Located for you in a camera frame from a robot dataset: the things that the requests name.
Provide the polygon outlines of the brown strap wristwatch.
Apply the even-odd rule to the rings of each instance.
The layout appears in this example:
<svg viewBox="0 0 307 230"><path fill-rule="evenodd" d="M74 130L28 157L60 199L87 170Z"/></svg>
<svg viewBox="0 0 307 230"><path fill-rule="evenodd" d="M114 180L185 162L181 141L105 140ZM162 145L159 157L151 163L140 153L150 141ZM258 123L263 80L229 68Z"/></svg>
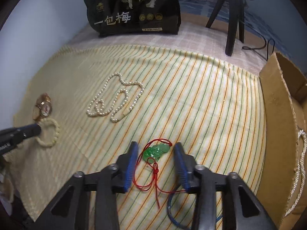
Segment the brown strap wristwatch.
<svg viewBox="0 0 307 230"><path fill-rule="evenodd" d="M40 121L49 117L52 112L51 98L47 93L41 94L33 107L32 118L34 121Z"/></svg>

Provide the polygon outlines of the yellow striped bed cloth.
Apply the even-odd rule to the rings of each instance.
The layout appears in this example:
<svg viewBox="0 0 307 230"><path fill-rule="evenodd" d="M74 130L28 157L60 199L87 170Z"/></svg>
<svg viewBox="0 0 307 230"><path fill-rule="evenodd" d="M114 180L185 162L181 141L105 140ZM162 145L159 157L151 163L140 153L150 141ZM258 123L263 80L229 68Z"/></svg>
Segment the yellow striped bed cloth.
<svg viewBox="0 0 307 230"><path fill-rule="evenodd" d="M15 186L36 220L76 172L100 171L132 141L165 138L211 171L237 172L259 187L266 143L259 78L214 57L119 45L63 48L28 84L15 126L32 122L39 95L51 98L59 138L51 148L24 141L6 156Z"/></svg>

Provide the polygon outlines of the cardboard box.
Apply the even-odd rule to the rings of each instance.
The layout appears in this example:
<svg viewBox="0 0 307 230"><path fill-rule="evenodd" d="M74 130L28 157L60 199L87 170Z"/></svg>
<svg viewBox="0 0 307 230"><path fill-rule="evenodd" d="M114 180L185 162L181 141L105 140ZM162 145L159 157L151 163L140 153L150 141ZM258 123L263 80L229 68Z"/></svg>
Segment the cardboard box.
<svg viewBox="0 0 307 230"><path fill-rule="evenodd" d="M257 197L278 229L292 229L306 209L306 77L274 52L260 71L266 151Z"/></svg>

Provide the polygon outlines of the black bag with gold print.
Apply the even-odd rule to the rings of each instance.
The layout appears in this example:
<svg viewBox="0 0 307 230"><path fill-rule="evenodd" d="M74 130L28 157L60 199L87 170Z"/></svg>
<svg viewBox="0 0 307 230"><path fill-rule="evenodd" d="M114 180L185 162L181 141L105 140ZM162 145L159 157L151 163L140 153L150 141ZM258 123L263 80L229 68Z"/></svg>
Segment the black bag with gold print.
<svg viewBox="0 0 307 230"><path fill-rule="evenodd" d="M89 25L100 36L130 33L177 34L178 0L84 0Z"/></svg>

